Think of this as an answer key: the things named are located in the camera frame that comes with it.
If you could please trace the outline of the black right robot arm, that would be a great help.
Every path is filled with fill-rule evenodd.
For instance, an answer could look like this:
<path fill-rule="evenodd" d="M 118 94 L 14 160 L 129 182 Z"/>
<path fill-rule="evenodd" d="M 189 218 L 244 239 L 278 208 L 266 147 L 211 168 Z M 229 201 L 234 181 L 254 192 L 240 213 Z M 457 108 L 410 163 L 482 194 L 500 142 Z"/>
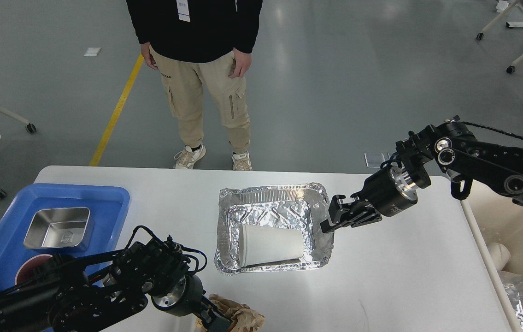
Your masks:
<path fill-rule="evenodd" d="M 523 148 L 479 141 L 469 130 L 470 122 L 459 116 L 438 126 L 428 125 L 397 141 L 395 151 L 381 162 L 359 192 L 335 195 L 329 217 L 322 221 L 323 233 L 343 227 L 359 227 L 393 217 L 417 204 L 417 189 L 431 185 L 425 164 L 434 161 L 450 179 L 453 198 L 465 200 L 474 181 L 523 206 Z M 523 136 L 497 130 L 523 141 Z"/>

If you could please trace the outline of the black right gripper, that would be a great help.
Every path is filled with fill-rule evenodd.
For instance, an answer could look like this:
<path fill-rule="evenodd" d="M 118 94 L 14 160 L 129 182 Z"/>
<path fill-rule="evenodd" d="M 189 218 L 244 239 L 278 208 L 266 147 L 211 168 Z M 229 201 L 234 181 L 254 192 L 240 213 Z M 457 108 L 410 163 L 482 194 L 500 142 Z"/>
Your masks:
<path fill-rule="evenodd" d="M 365 180 L 361 198 L 351 197 L 350 202 L 345 202 L 345 195 L 333 196 L 328 219 L 320 223 L 322 232 L 376 223 L 382 216 L 393 217 L 417 204 L 416 185 L 405 175 L 402 168 L 387 165 Z"/>

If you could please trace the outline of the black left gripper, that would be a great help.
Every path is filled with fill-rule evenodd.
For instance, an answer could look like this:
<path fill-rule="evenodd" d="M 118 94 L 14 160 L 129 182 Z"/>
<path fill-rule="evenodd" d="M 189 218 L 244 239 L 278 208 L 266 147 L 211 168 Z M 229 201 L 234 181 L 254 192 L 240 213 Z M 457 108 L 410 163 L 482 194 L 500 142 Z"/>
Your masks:
<path fill-rule="evenodd" d="M 168 314 L 183 317 L 194 314 L 205 332 L 229 332 L 232 321 L 204 296 L 202 281 L 196 275 L 185 275 L 171 292 L 161 296 L 151 296 L 156 309 Z"/>

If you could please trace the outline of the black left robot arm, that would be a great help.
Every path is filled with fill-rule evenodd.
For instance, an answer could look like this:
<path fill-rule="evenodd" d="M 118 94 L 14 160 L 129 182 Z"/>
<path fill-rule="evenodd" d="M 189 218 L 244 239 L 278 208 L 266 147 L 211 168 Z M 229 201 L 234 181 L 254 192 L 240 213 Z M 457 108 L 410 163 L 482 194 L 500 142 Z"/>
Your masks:
<path fill-rule="evenodd" d="M 197 317 L 209 332 L 232 322 L 205 296 L 198 250 L 150 229 L 147 243 L 74 258 L 56 254 L 27 281 L 0 291 L 0 332 L 99 332 L 149 304 L 167 314 Z"/>

